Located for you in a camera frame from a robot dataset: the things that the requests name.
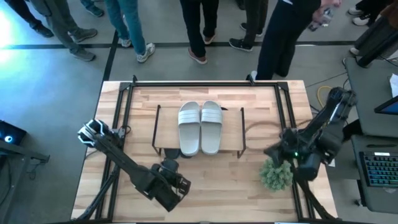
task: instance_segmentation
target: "wooden tabletop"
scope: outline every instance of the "wooden tabletop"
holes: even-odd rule
[[[305,127],[312,119],[303,81],[287,81],[296,123]],[[112,125],[120,82],[105,82],[99,98],[96,118]],[[285,120],[289,124],[287,108]],[[129,126],[124,152],[135,162],[146,167],[159,163],[153,150],[152,137],[157,105],[176,110],[188,101],[200,105],[206,100],[217,101],[222,107],[236,113],[243,107],[246,125],[247,150],[238,159],[236,151],[221,151],[207,156],[198,153],[191,159],[178,158],[178,172],[192,182],[190,193],[168,213],[155,200],[149,201],[135,190],[129,176],[122,171],[114,222],[291,222],[297,220],[291,189],[270,192],[259,178],[259,169],[267,156],[262,150],[279,140],[280,121],[271,87],[140,87],[134,88]],[[122,103],[119,126],[123,120],[126,97]],[[83,166],[72,218],[83,213],[98,193],[101,185],[105,156],[92,154]],[[336,216],[325,166],[318,178],[310,183],[320,203]],[[300,194],[306,214],[303,193]],[[105,203],[104,215],[108,210]]]

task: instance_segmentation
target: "yellow cable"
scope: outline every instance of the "yellow cable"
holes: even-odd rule
[[[318,102],[319,102],[319,104],[321,105],[322,108],[323,108],[325,105],[322,103],[320,93],[321,93],[321,90],[324,89],[324,88],[327,88],[327,89],[330,89],[330,90],[331,90],[331,87],[330,87],[330,86],[321,86],[321,87],[319,87],[318,93],[317,93],[317,98],[318,98]]]

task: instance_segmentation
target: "laptop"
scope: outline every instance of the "laptop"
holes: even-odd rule
[[[374,109],[375,113],[398,115],[398,96]]]

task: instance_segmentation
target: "slide sandal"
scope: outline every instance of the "slide sandal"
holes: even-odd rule
[[[206,101],[201,111],[201,149],[205,154],[217,154],[220,149],[223,112],[214,101]]]
[[[182,105],[178,112],[180,148],[185,156],[194,156],[199,151],[200,106],[197,102]]]

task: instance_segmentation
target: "gray floor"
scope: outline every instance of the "gray floor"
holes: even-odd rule
[[[351,23],[346,10],[358,0],[343,1],[342,8],[327,29],[305,31],[300,41],[353,41],[365,30]],[[108,18],[89,15],[79,0],[69,0],[71,12],[82,27],[94,27],[99,35],[84,44],[110,44],[114,29]],[[140,0],[140,17],[146,41],[155,43],[187,42],[185,24],[177,0]],[[276,0],[270,0],[269,17]],[[32,9],[45,24],[45,18]],[[226,42],[242,37],[239,23],[245,13],[233,0],[221,0],[218,36]],[[56,38],[45,39],[0,2],[0,47],[6,45],[59,44]],[[300,46],[287,79],[304,80],[313,106],[321,108],[316,98],[320,86],[343,86],[347,79],[341,59],[349,46]],[[74,59],[65,49],[0,49],[0,119],[25,129],[25,144],[32,150],[51,155],[50,162],[37,169],[35,180],[24,179],[17,193],[10,223],[48,223],[70,218],[85,147],[78,142],[76,131],[95,113],[109,49],[90,49],[97,55],[94,62]],[[201,66],[187,56],[186,48],[159,48],[145,64],[138,64],[133,49],[117,49],[110,80],[241,80],[256,69],[259,47],[250,54],[229,47],[209,47],[208,65]],[[321,92],[325,100],[327,90]],[[352,112],[349,120],[356,119]],[[397,215],[370,212],[359,208],[359,198],[350,168],[350,145],[337,159],[336,168],[328,168],[330,183],[339,217],[357,222],[394,223]]]

